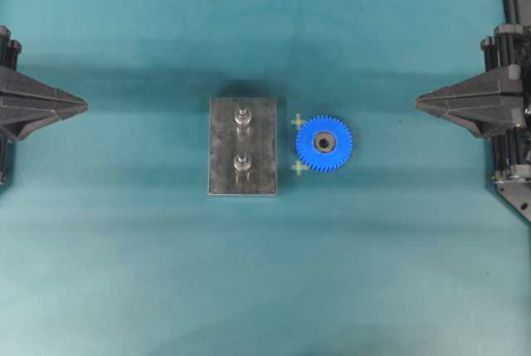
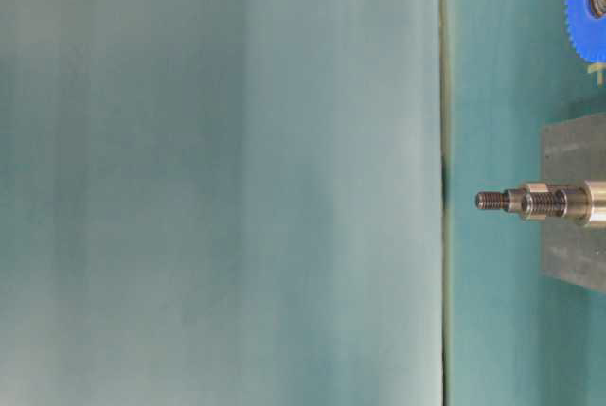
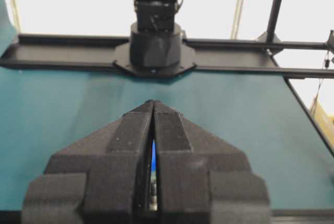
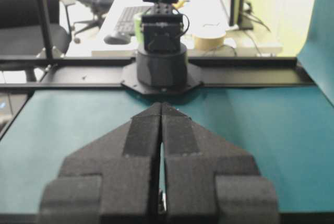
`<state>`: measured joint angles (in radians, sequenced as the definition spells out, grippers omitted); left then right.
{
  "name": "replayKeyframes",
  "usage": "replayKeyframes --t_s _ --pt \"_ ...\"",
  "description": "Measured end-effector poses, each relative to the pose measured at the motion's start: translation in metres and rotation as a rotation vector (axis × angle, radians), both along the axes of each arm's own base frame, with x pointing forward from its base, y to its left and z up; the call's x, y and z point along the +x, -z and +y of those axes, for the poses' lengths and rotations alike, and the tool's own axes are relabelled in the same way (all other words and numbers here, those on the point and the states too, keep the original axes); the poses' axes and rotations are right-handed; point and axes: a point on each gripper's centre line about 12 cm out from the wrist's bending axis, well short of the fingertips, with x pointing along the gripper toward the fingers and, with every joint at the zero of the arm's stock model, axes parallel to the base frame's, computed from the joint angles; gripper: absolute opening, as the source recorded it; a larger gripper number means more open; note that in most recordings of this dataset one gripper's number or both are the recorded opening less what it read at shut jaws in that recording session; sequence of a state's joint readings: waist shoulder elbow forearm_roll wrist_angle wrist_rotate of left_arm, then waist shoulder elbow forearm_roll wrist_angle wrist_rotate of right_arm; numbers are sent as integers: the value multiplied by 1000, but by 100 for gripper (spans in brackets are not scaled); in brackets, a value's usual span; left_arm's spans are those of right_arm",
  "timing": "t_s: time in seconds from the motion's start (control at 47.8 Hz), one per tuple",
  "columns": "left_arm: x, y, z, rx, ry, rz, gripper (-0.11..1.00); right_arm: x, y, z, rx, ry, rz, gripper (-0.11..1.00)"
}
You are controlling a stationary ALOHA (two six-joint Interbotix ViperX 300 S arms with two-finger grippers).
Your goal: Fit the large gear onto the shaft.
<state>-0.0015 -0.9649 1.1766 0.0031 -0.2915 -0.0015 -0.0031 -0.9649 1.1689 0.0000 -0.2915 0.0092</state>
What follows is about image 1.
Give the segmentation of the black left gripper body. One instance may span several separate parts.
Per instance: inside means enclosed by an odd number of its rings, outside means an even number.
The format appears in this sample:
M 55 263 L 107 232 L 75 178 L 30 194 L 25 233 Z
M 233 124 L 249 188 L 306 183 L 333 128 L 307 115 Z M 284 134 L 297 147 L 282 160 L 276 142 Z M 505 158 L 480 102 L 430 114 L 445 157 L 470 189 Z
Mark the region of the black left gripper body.
M 17 69 L 18 56 L 21 52 L 22 45 L 20 42 L 13 40 L 9 29 L 1 25 L 1 67 L 7 67 L 15 71 Z M 7 136 L 1 133 L 1 184 L 6 182 L 7 177 L 7 149 Z

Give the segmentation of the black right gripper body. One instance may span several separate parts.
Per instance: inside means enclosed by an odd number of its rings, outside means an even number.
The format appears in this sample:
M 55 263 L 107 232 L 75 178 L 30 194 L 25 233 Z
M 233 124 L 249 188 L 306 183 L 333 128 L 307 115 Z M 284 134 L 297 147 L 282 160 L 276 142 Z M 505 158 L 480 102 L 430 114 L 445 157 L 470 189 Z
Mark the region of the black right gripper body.
M 516 65 L 523 84 L 524 118 L 526 125 L 514 126 L 491 139 L 496 183 L 530 181 L 530 27 L 500 25 L 492 37 L 481 42 L 485 69 Z

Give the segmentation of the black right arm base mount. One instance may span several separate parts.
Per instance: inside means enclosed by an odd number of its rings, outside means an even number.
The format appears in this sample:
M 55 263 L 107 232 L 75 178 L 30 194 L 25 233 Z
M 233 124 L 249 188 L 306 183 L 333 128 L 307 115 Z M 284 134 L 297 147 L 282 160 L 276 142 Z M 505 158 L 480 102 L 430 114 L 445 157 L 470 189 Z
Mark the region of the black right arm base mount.
M 503 3 L 506 24 L 530 27 L 530 0 L 503 0 Z M 530 219 L 530 181 L 499 183 L 497 191 L 526 220 Z

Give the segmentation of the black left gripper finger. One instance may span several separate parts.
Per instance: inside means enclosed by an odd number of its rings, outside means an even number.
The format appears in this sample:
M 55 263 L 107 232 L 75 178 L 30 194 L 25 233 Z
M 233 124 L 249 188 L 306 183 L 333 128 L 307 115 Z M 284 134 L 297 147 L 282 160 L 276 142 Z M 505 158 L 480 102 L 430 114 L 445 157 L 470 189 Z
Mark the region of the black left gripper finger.
M 88 106 L 82 105 L 53 111 L 39 118 L 17 119 L 13 123 L 1 124 L 1 136 L 10 141 L 21 141 L 45 126 L 80 115 L 87 110 Z
M 83 99 L 6 67 L 1 68 L 1 106 L 37 110 L 88 108 Z

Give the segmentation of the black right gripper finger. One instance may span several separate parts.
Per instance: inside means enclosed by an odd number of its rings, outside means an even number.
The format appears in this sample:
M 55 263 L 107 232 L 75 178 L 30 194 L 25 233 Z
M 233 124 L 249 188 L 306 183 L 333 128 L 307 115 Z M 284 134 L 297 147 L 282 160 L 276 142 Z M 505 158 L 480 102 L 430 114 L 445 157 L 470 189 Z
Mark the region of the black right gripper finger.
M 492 138 L 524 127 L 524 107 L 518 98 L 421 100 L 415 107 L 467 129 L 476 138 Z
M 416 98 L 418 104 L 438 100 L 453 100 L 490 95 L 520 95 L 523 92 L 522 68 L 509 65 L 486 71 L 480 75 Z

